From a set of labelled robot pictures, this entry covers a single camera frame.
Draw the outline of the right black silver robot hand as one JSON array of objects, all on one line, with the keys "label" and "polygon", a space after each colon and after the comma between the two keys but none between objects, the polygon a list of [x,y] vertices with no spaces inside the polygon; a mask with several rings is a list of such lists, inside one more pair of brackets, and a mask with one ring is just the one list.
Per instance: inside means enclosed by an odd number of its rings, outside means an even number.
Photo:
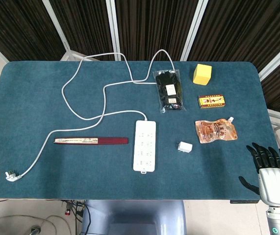
[{"label": "right black silver robot hand", "polygon": [[268,206],[280,206],[280,156],[272,147],[263,147],[257,143],[246,146],[256,168],[259,186],[254,186],[242,176],[238,179],[248,190],[259,195]]}]

